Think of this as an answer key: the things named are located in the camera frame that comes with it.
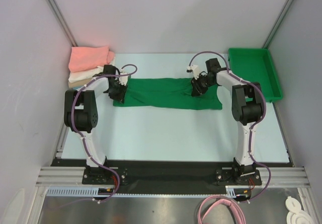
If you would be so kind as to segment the green t shirt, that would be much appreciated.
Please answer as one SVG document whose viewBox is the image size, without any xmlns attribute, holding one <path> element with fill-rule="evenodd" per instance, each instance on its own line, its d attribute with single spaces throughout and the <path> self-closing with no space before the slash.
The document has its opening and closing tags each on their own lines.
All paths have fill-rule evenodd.
<svg viewBox="0 0 322 224">
<path fill-rule="evenodd" d="M 130 79 L 124 103 L 113 102 L 114 107 L 172 108 L 185 110 L 222 110 L 217 86 L 211 86 L 202 96 L 191 96 L 189 78 Z"/>
</svg>

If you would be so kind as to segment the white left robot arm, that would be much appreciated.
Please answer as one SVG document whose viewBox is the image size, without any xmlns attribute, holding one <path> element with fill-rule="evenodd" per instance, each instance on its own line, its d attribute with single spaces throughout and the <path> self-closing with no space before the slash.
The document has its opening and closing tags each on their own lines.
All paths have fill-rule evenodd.
<svg viewBox="0 0 322 224">
<path fill-rule="evenodd" d="M 78 135 L 87 156 L 83 184 L 118 184 L 116 171 L 107 166 L 107 157 L 94 129 L 99 122 L 97 98 L 102 94 L 121 104 L 125 101 L 131 74 L 113 65 L 105 65 L 101 73 L 78 90 L 67 90 L 64 97 L 64 124 Z"/>
</svg>

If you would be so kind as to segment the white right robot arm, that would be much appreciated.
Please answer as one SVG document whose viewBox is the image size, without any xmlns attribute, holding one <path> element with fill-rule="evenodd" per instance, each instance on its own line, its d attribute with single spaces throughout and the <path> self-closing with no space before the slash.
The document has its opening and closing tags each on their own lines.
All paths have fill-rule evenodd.
<svg viewBox="0 0 322 224">
<path fill-rule="evenodd" d="M 193 97 L 204 95 L 211 86 L 224 87 L 230 92 L 231 112 L 237 122 L 237 151 L 233 158 L 231 178 L 244 184 L 256 174 L 254 145 L 257 125 L 266 115 L 266 101 L 259 83 L 251 83 L 235 75 L 227 67 L 221 67 L 217 58 L 206 61 L 207 72 L 189 64 Z"/>
</svg>

